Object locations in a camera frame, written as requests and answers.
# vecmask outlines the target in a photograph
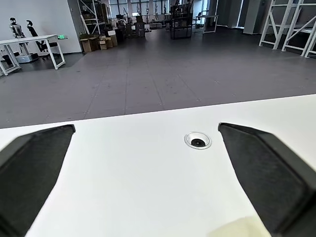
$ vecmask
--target cardboard box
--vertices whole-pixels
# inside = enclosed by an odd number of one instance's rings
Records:
[[[118,40],[117,40],[117,36],[111,36],[111,41],[112,41],[112,45],[113,46],[117,46],[118,45]]]
[[[105,40],[99,41],[99,44],[100,44],[101,50],[107,49],[107,43],[105,42]]]
[[[112,44],[112,39],[111,38],[105,38],[106,39],[106,44],[107,44],[107,48],[112,48],[113,44]]]
[[[80,39],[83,50],[85,53],[93,52],[98,49],[98,38],[97,37],[90,37],[87,39]]]

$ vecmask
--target storage rack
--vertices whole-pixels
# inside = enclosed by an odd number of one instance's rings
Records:
[[[105,13],[102,12],[102,16],[98,15],[97,10],[96,10],[98,6],[96,5],[101,5],[102,2],[99,0],[77,0],[77,2],[78,2],[79,10],[80,10],[80,17],[81,17],[86,33],[90,34],[90,30],[88,26],[94,26],[91,34],[93,34],[96,29],[98,29],[99,34],[101,34],[100,26],[105,25],[105,18],[104,18]],[[84,19],[81,13],[81,11],[83,10],[83,6],[85,6],[94,15],[94,18]]]
[[[294,49],[298,49],[298,50],[302,51],[301,56],[306,56],[307,50],[309,49],[309,46],[310,46],[310,44],[312,42],[312,39],[313,39],[313,36],[315,35],[315,32],[316,32],[316,15],[311,20],[309,20],[305,25],[303,25],[302,27],[296,28],[295,26],[297,25],[297,20],[299,18],[299,15],[300,15],[300,12],[302,10],[302,7],[307,7],[307,6],[314,6],[314,7],[316,7],[316,2],[315,3],[304,3],[304,0],[299,0],[298,1],[298,4],[297,4],[297,7],[295,9],[295,13],[294,13],[294,16],[293,16],[293,20],[292,20],[290,29],[289,29],[289,31],[287,33],[286,38],[285,38],[285,42],[284,42],[282,51],[286,51],[287,47],[288,48],[294,48]],[[295,46],[289,45],[289,41],[293,37],[295,37],[298,33],[300,33],[300,32],[301,33],[307,33],[307,34],[310,35],[308,40],[307,40],[307,42],[306,42],[306,44],[305,44],[305,47],[304,48],[300,48],[300,47],[295,47]]]
[[[263,28],[263,32],[262,32],[262,35],[261,35],[259,46],[262,46],[262,43],[268,43],[268,44],[272,44],[273,45],[273,49],[277,49],[278,44],[280,43],[280,39],[282,37],[284,29],[290,28],[290,25],[287,25],[286,23],[288,21],[291,8],[297,7],[297,4],[295,3],[297,1],[298,0],[289,0],[287,4],[276,4],[276,0],[272,0],[271,1],[269,12],[268,12],[268,16],[267,16],[267,19],[266,19],[265,26]],[[276,24],[275,20],[273,18],[273,10],[276,7],[286,7],[281,24]],[[270,42],[270,41],[266,41],[265,40],[268,28],[270,26],[272,26],[274,35],[276,37],[276,41],[275,42]]]
[[[316,32],[314,32],[314,35],[312,37],[312,40],[310,42],[310,45],[308,46],[307,50],[306,50],[306,54],[305,57],[308,58],[310,53],[316,54],[316,51],[313,51],[313,48],[315,46],[316,43]]]
[[[179,0],[171,7],[170,37],[173,40],[191,38],[193,21],[193,0],[179,4]],[[176,36],[176,32],[185,31],[185,36]]]

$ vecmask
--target exit sign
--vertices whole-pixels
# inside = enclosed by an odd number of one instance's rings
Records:
[[[59,36],[57,36],[57,38],[58,38],[59,40],[67,39],[67,37],[66,37],[65,35],[59,35]]]

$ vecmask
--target office chair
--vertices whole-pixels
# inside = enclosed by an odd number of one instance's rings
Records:
[[[33,37],[38,36],[38,34],[36,33],[35,29],[33,28],[33,23],[32,23],[32,21],[27,20],[27,22],[28,22],[27,28],[28,28],[29,31],[31,32],[31,35],[32,35]],[[40,52],[48,52],[47,45],[46,45],[46,43],[45,43],[43,40],[42,40],[41,42],[36,41],[36,45],[38,46]],[[50,46],[50,47],[57,47],[57,43],[56,43],[56,42],[49,43],[49,46]],[[49,54],[43,56],[43,59],[44,59],[44,58],[48,58],[48,57],[49,57]]]

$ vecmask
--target table surface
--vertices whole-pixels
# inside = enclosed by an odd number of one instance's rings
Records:
[[[27,37],[27,38],[20,38],[20,39],[8,39],[8,40],[0,41],[0,45],[11,44],[11,43],[26,43],[26,42],[37,41],[37,40],[47,40],[55,36],[57,35],[36,36],[36,37]]]
[[[256,215],[235,176],[218,123],[273,133],[316,170],[316,95],[0,130],[15,137],[74,124],[57,183],[27,237],[205,237]],[[213,144],[195,150],[185,134]]]

